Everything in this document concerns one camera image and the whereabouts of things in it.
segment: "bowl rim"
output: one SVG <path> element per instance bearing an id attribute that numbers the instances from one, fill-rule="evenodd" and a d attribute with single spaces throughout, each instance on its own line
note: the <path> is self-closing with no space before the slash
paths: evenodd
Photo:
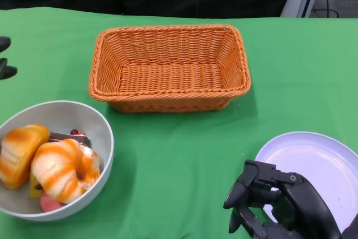
<path id="1" fill-rule="evenodd" d="M 56 209 L 56 210 L 53 210 L 53 211 L 50 211 L 50 212 L 44 212 L 44 213 L 38 213 L 38 214 L 15 213 L 15 212 L 12 212 L 12 211 L 9 211 L 7 209 L 4 209 L 4 208 L 0 207 L 0 210 L 2 212 L 6 213 L 6 214 L 13 215 L 13 216 L 19 217 L 19 218 L 37 218 L 37 217 L 46 217 L 46 216 L 49 216 L 49 215 L 52 215 L 52 214 L 56 214 L 56 213 L 59 213 L 59 212 L 61 212 L 63 210 L 68 209 L 69 207 L 73 207 L 75 204 L 79 203 L 80 200 L 84 199 L 85 196 L 89 195 L 89 193 L 97 186 L 97 184 L 100 182 L 100 180 L 104 177 L 106 171 L 110 168 L 109 165 L 111 164 L 111 160 L 113 159 L 113 152 L 114 152 L 114 138 L 113 138 L 112 128 L 111 128 L 109 122 L 107 121 L 107 119 L 98 110 L 96 110 L 93 107 L 91 107 L 89 105 L 86 105 L 84 103 L 71 101 L 71 100 L 55 100 L 55 101 L 48 101 L 48 102 L 39 103 L 37 105 L 30 106 L 30 107 L 28 107 L 28 108 L 26 108 L 24 110 L 21 110 L 20 112 L 16 113 L 14 116 L 12 116 L 7 121 L 5 121 L 0 126 L 0 129 L 2 129 L 13 118 L 15 118 L 18 115 L 24 113 L 25 111 L 33 109 L 34 107 L 37 107 L 37 106 L 47 105 L 47 104 L 51 104 L 51 103 L 73 103 L 73 104 L 76 104 L 76 105 L 85 106 L 86 108 L 89 108 L 89 109 L 93 110 L 94 112 L 96 112 L 104 120 L 104 122 L 106 123 L 106 125 L 107 125 L 107 127 L 108 127 L 108 129 L 110 131 L 110 135 L 111 135 L 111 150 L 110 150 L 110 155 L 109 155 L 108 161 L 104 165 L 103 171 L 102 171 L 100 177 L 98 178 L 98 180 L 96 180 L 96 182 L 84 194 L 82 194 L 81 197 L 79 197 L 78 199 L 76 199 L 72 203 L 67 204 L 67 205 L 65 205 L 65 206 L 63 206 L 63 207 L 61 207 L 59 209 Z"/>

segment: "basket rim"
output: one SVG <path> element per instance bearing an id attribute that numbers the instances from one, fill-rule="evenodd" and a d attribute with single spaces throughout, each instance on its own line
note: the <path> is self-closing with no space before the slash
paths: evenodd
<path id="1" fill-rule="evenodd" d="M 234 32 L 237 42 L 239 42 L 241 53 L 242 53 L 242 62 L 244 63 L 244 81 L 239 87 L 232 88 L 201 88 L 201 89 L 185 89 L 185 90 L 154 90 L 154 91 L 138 91 L 138 92 L 103 92 L 100 91 L 97 87 L 96 75 L 98 72 L 99 61 L 96 61 L 100 57 L 100 51 L 98 51 L 98 45 L 103 43 L 103 39 L 107 34 L 117 31 L 146 31 L 150 29 L 151 31 L 161 31 L 168 29 L 222 29 L 230 30 Z M 243 46 L 243 40 L 240 32 L 236 27 L 230 24 L 196 24 L 196 25 L 168 25 L 168 26 L 124 26 L 124 27 L 114 27 L 110 29 L 103 30 L 97 37 L 95 43 L 95 52 L 92 60 L 92 68 L 89 75 L 89 84 L 88 91 L 89 94 L 96 100 L 99 101 L 130 101 L 130 100 L 158 100 L 158 99 L 189 99 L 189 98 L 209 98 L 213 97 L 237 97 L 239 95 L 245 94 L 251 87 L 251 77 L 249 73 L 249 67 L 247 62 L 247 54 Z"/>

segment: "plate rim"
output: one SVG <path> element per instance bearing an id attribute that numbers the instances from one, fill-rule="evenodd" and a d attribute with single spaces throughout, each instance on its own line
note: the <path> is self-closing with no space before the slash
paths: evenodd
<path id="1" fill-rule="evenodd" d="M 310 135 L 317 135 L 317 136 L 320 136 L 320 137 L 323 137 L 323 138 L 326 138 L 326 139 L 329 139 L 329 140 L 332 140 L 333 142 L 335 143 L 338 143 L 339 145 L 343 146 L 344 149 L 348 150 L 350 153 L 352 153 L 356 160 L 358 161 L 358 154 L 355 153 L 351 148 L 349 148 L 347 145 L 343 144 L 342 142 L 340 142 L 339 140 L 336 140 L 332 137 L 329 137 L 327 135 L 324 135 L 324 134 L 320 134 L 320 133 L 315 133 L 315 132 L 306 132 L 306 131 L 295 131 L 295 132 L 288 132 L 288 133 L 284 133 L 284 134 L 280 134 L 276 137 L 273 137 L 272 139 L 270 139 L 267 143 L 265 143 L 261 149 L 259 150 L 259 152 L 256 154 L 256 157 L 255 157 L 255 161 L 259 161 L 259 162 L 263 162 L 263 160 L 258 160 L 258 158 L 263 154 L 262 152 L 265 150 L 265 148 L 271 143 L 273 142 L 274 140 L 277 140 L 281 137 L 284 137 L 284 136 L 287 136 L 287 135 L 292 135 L 292 134 L 310 134 Z M 274 216 L 271 217 L 272 213 L 271 213 L 271 210 L 268 210 L 267 208 L 265 209 L 265 207 L 262 208 L 263 211 L 265 212 L 265 214 L 268 216 L 269 219 L 271 219 L 272 221 L 274 222 L 277 222 L 277 220 L 275 219 Z"/>

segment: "yellow food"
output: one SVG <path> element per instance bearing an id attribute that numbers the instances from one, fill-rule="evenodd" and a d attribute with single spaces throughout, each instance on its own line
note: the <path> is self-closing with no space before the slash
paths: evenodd
<path id="1" fill-rule="evenodd" d="M 5 187 L 17 189 L 26 182 L 36 150 L 49 137 L 49 130 L 37 124 L 14 129 L 5 135 L 0 154 L 0 180 Z"/>
<path id="2" fill-rule="evenodd" d="M 41 198 L 42 193 L 41 184 L 34 174 L 30 173 L 30 198 Z"/>

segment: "pink fruit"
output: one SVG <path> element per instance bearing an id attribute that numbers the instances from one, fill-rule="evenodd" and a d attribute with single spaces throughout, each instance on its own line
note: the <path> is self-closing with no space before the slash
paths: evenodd
<path id="1" fill-rule="evenodd" d="M 44 212 L 50 212 L 50 211 L 53 211 L 53 210 L 56 210 L 56 209 L 59 209 L 62 207 L 58 201 L 55 201 L 54 199 L 52 199 L 44 191 L 41 195 L 40 205 Z"/>

